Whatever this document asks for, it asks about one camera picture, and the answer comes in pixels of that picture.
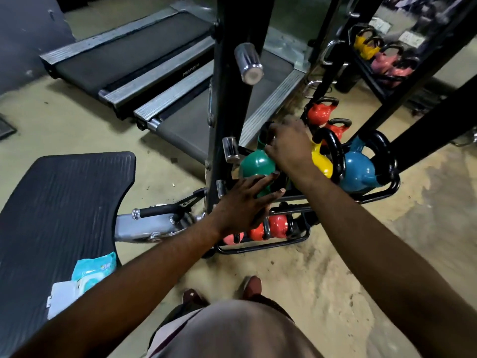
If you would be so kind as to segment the person's right hand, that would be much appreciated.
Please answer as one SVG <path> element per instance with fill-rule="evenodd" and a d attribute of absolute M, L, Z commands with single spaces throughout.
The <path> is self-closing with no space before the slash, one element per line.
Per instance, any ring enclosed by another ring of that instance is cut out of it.
<path fill-rule="evenodd" d="M 265 152 L 295 183 L 317 169 L 312 161 L 312 142 L 307 128 L 302 120 L 293 116 L 270 124 Z"/>

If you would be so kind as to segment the green kettlebell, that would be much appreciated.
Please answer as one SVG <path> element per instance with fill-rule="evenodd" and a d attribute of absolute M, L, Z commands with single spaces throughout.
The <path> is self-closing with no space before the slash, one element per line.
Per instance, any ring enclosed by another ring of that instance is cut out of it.
<path fill-rule="evenodd" d="M 255 175 L 275 174 L 277 179 L 270 185 L 266 186 L 261 192 L 257 194 L 257 198 L 270 194 L 276 190 L 278 186 L 280 173 L 276 170 L 275 162 L 265 152 L 265 145 L 269 140 L 269 128 L 273 124 L 272 121 L 266 122 L 260 129 L 257 139 L 257 149 L 247 155 L 241 162 L 239 167 L 239 177 L 249 178 Z"/>

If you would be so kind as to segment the person's left forearm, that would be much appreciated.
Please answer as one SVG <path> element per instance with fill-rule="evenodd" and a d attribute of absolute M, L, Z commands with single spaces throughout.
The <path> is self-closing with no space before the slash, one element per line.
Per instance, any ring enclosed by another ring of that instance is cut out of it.
<path fill-rule="evenodd" d="M 150 248 L 51 319 L 11 358 L 107 358 L 228 234 L 210 215 Z"/>

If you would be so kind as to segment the small red kettlebell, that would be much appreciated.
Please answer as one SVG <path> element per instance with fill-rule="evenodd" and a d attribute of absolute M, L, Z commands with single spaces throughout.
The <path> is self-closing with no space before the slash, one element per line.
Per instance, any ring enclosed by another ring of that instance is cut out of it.
<path fill-rule="evenodd" d="M 295 228 L 291 214 L 269 216 L 268 224 L 272 238 L 287 239 L 294 234 Z"/>

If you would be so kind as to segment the small orange kettlebell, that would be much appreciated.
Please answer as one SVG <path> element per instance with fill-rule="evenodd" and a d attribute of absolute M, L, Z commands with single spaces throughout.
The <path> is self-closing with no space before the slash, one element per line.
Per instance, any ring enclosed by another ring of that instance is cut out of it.
<path fill-rule="evenodd" d="M 249 230 L 247 235 L 253 241 L 265 241 L 270 238 L 266 232 L 264 222 L 261 222 L 256 228 Z"/>

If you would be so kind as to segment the orange-red kettlebell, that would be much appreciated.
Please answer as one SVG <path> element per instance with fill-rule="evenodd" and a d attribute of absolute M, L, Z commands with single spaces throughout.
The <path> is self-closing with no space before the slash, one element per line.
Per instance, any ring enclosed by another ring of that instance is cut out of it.
<path fill-rule="evenodd" d="M 318 127 L 325 125 L 339 102 L 339 99 L 328 96 L 315 100 L 306 114 L 307 125 Z"/>
<path fill-rule="evenodd" d="M 331 130 L 339 141 L 342 140 L 343 134 L 349 130 L 353 122 L 346 118 L 332 118 L 327 121 L 324 128 Z"/>

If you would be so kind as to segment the large chrome peg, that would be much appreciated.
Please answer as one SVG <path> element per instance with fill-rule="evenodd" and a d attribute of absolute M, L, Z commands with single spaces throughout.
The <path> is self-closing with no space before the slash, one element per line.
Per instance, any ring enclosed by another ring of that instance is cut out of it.
<path fill-rule="evenodd" d="M 251 86 L 258 84 L 264 77 L 264 69 L 255 46 L 241 43 L 235 48 L 234 56 L 242 81 Z"/>

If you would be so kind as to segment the treadmill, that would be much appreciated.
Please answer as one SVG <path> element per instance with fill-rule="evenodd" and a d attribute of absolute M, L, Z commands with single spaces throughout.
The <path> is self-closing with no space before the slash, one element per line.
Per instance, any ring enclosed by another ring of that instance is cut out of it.
<path fill-rule="evenodd" d="M 282 107 L 308 70 L 307 43 L 269 27 L 260 60 L 265 76 L 253 87 L 239 145 L 247 144 Z M 205 163 L 209 146 L 209 83 L 214 62 L 185 78 L 136 110 L 139 127 L 157 134 L 198 162 Z"/>
<path fill-rule="evenodd" d="M 120 120 L 213 59 L 211 23 L 166 8 L 40 55 L 54 79 L 109 106 Z"/>

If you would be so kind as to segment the blue kettlebell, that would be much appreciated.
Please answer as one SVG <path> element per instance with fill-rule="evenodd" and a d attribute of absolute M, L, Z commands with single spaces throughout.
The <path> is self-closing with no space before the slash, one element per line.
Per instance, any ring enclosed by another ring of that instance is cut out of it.
<path fill-rule="evenodd" d="M 340 187 L 348 193 L 382 187 L 387 183 L 400 185 L 397 160 L 390 142 L 374 130 L 344 144 L 345 173 Z"/>

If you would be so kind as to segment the person's right shoe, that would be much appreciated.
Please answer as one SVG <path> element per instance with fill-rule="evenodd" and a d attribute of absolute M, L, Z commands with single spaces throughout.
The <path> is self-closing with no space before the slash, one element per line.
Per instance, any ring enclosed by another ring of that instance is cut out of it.
<path fill-rule="evenodd" d="M 242 293 L 241 299 L 242 300 L 249 300 L 255 295 L 262 294 L 262 281 L 261 279 L 256 276 L 248 276 L 244 279 L 242 284 Z"/>

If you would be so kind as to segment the person's shoe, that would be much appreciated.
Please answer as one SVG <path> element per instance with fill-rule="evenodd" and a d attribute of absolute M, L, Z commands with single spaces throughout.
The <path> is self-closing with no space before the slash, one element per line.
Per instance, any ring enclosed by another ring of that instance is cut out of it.
<path fill-rule="evenodd" d="M 242 300 L 249 300 L 255 295 L 262 294 L 262 281 L 261 279 L 256 276 L 248 276 L 244 279 L 242 284 L 242 293 L 241 299 Z"/>
<path fill-rule="evenodd" d="M 186 289 L 182 294 L 182 304 L 189 308 L 204 308 L 210 305 L 210 302 L 198 293 L 195 289 Z"/>

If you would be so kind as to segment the person's left shoe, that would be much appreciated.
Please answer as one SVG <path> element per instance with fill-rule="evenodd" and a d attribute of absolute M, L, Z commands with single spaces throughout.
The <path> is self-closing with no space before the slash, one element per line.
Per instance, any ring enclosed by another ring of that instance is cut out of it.
<path fill-rule="evenodd" d="M 204 308 L 210 305 L 210 302 L 198 293 L 195 289 L 186 289 L 182 294 L 182 304 L 189 308 Z"/>

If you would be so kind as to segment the black bench pad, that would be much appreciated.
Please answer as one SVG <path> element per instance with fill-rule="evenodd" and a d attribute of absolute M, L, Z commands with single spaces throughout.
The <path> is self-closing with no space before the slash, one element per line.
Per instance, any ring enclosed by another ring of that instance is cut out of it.
<path fill-rule="evenodd" d="M 78 260 L 116 252 L 135 168 L 128 151 L 43 156 L 17 184 L 0 212 L 0 358 L 44 325 L 53 284 Z"/>

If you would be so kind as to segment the silver bench frame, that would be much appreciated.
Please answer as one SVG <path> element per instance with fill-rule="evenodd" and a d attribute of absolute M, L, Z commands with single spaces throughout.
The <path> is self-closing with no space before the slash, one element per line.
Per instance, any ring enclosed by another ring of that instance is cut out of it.
<path fill-rule="evenodd" d="M 192 208 L 206 197 L 207 188 L 172 204 L 159 204 L 134 209 L 130 214 L 116 217 L 115 242 L 156 243 L 179 234 L 201 220 Z"/>

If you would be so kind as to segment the black slanted frame beam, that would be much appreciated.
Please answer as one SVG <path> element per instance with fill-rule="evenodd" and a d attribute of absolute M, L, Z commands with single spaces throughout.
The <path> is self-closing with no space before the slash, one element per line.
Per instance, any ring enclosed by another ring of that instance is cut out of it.
<path fill-rule="evenodd" d="M 421 60 L 416 70 L 401 81 L 393 91 L 385 93 L 373 77 L 364 62 L 354 56 L 353 64 L 361 72 L 361 76 L 374 95 L 381 101 L 381 107 L 351 137 L 364 136 L 367 132 L 378 129 L 399 107 L 407 101 L 419 88 L 433 77 L 462 48 L 466 47 L 477 34 L 477 9 L 467 14 L 460 21 L 455 19 L 441 34 L 434 39 L 434 47 L 428 47 L 428 54 Z"/>
<path fill-rule="evenodd" d="M 477 74 L 397 136 L 390 150 L 399 173 L 477 125 Z"/>

